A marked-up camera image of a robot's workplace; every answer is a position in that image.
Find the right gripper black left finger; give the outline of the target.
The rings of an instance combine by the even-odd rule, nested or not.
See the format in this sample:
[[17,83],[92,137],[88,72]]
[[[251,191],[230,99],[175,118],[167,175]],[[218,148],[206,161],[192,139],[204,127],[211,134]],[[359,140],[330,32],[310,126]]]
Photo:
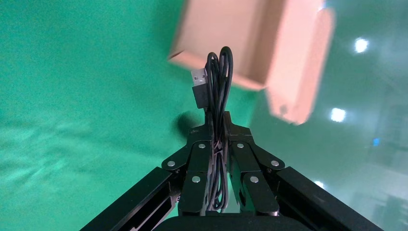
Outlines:
[[83,231],[153,231],[179,205],[180,214],[204,215],[212,157],[213,120],[189,130],[187,143],[155,167]]

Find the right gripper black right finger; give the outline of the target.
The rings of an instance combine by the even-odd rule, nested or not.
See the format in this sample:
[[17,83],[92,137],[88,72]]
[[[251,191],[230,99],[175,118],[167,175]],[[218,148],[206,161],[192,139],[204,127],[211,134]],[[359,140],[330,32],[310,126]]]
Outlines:
[[379,227],[259,147],[224,113],[230,179],[246,231],[377,231]]

